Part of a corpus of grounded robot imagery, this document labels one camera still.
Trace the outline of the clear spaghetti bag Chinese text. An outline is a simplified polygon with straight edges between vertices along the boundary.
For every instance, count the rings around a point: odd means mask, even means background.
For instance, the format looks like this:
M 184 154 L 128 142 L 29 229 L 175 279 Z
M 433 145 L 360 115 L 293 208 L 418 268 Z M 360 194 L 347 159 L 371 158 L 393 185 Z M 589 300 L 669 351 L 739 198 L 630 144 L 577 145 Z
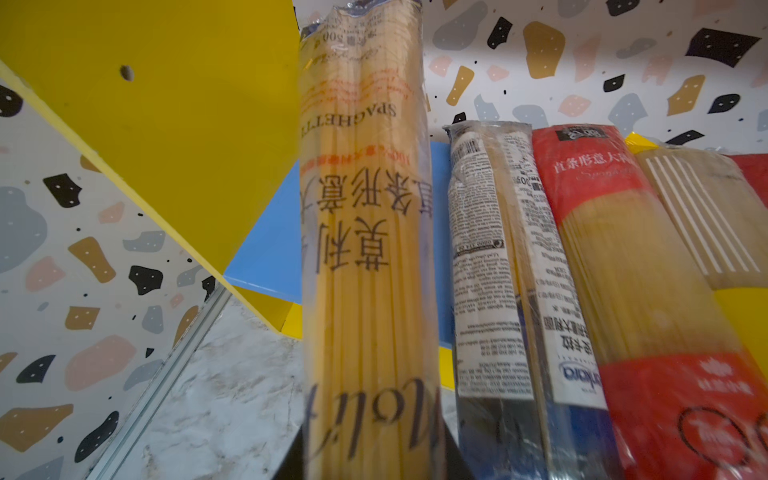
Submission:
M 309 479 L 441 479 L 422 5 L 360 1 L 299 48 Z

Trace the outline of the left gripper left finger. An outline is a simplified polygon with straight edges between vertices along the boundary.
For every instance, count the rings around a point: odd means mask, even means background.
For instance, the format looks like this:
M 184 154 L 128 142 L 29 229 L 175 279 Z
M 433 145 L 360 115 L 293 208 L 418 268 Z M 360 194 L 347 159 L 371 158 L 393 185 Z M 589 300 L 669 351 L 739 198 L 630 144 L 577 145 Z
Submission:
M 304 434 L 303 427 L 297 431 L 283 461 L 272 476 L 273 480 L 303 480 L 304 479 Z

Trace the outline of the yellow Pastatime bag tall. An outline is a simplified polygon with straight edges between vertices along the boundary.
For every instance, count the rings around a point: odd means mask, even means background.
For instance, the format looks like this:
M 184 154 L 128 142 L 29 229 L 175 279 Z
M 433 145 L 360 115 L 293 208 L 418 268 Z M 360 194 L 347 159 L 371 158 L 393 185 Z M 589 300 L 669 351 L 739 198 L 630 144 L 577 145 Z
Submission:
M 767 371 L 767 208 L 714 151 L 626 138 L 726 317 Z

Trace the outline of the clear bag white label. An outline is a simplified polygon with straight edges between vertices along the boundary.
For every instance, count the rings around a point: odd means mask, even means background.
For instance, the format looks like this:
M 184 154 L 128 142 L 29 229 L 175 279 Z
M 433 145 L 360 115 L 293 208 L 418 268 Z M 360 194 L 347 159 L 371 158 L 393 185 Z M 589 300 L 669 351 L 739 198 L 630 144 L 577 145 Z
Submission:
M 448 127 L 458 445 L 478 479 L 619 479 L 598 364 L 532 129 Z

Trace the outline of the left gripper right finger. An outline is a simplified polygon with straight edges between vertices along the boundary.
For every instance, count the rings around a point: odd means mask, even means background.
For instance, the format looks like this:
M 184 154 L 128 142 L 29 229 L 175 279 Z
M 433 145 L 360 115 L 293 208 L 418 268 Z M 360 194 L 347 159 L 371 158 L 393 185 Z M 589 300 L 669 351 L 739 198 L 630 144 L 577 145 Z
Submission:
M 471 469 L 465 462 L 448 424 L 442 421 L 445 431 L 445 470 L 447 480 L 474 480 Z

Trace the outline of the red spaghetti bag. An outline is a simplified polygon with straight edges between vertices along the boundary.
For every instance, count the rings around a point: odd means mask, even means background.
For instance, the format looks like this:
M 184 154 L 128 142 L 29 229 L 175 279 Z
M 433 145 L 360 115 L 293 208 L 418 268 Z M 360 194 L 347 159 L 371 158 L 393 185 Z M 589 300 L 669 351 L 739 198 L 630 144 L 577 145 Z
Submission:
M 768 154 L 730 155 L 749 185 L 768 207 Z
M 767 383 L 651 182 L 610 125 L 533 151 L 629 479 L 763 479 Z

